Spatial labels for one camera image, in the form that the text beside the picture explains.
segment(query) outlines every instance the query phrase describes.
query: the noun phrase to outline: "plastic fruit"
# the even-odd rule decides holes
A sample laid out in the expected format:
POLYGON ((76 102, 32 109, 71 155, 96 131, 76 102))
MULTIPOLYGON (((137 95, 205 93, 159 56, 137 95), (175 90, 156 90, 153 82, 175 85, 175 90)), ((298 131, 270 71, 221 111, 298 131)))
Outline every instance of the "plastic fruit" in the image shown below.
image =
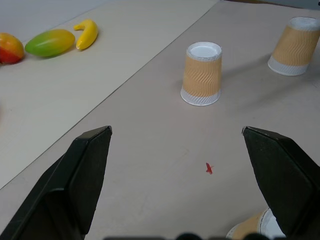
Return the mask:
POLYGON ((78 25, 73 26, 74 30, 83 30, 83 33, 76 41, 76 48, 83 50, 88 48, 91 44, 94 43, 98 36, 98 26, 91 19, 86 19, 79 23, 78 25))
POLYGON ((0 33, 0 64, 15 64, 25 55, 24 46, 9 33, 0 33))
POLYGON ((35 36, 25 45, 24 49, 39 57, 52 57, 68 50, 74 42, 75 36, 71 32, 54 29, 35 36))

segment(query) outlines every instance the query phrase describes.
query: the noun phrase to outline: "upside-down paper cup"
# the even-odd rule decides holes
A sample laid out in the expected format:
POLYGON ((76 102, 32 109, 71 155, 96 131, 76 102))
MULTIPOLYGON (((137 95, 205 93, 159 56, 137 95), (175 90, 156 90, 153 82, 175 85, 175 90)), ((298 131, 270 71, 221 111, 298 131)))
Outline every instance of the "upside-down paper cup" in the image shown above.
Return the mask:
POLYGON ((195 106, 216 102, 221 94, 222 49, 212 42, 196 42, 186 51, 181 97, 195 106))
POLYGON ((264 235, 270 239, 285 237, 270 208, 234 226, 226 237, 241 240, 253 233, 264 235))
POLYGON ((278 74, 298 76, 307 71, 320 37, 320 20, 294 17, 285 27, 268 66, 278 74))

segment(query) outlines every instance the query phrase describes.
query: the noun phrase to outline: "cup bottom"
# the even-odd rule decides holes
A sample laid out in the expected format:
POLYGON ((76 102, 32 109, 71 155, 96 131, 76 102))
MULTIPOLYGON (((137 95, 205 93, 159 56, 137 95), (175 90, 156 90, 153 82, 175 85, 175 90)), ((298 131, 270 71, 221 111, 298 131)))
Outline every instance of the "cup bottom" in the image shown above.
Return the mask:
POLYGON ((184 101, 186 101, 188 104, 194 105, 194 106, 208 106, 210 104, 214 104, 221 95, 221 90, 219 90, 216 94, 213 94, 212 96, 192 96, 189 93, 187 93, 184 88, 181 89, 181 97, 184 101))
POLYGON ((278 62, 273 56, 268 61, 269 68, 277 74, 285 76, 299 76, 307 71, 309 64, 302 66, 290 66, 278 62))

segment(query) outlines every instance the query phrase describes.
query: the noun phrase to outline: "table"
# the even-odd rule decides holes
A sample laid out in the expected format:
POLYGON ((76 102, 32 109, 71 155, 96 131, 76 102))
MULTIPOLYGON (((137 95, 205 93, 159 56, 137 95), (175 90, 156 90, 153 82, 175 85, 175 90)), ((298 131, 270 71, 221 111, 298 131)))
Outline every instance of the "table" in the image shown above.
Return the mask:
POLYGON ((56 27, 78 39, 73 26, 93 19, 92 47, 1 66, 0 188, 218 1, 113 0, 56 27))
POLYGON ((293 138, 320 163, 319 46, 308 72, 287 77, 268 58, 286 23, 320 12, 222 1, 0 190, 3 229, 41 174, 82 132, 111 125, 105 180, 87 240, 225 235, 267 205, 243 126, 293 138), (180 97, 187 47, 222 47, 222 94, 196 107, 180 97), (214 166, 206 173, 206 162, 214 166))

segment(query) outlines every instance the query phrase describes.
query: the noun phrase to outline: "banana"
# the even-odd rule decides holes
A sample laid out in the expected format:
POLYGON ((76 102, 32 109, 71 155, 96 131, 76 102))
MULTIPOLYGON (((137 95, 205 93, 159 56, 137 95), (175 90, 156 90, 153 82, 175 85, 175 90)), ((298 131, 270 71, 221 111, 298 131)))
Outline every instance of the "banana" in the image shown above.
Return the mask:
POLYGON ((86 19, 80 22, 78 25, 73 26, 75 31, 83 30, 83 33, 76 42, 76 48, 84 50, 94 43, 98 36, 98 26, 91 19, 86 19))

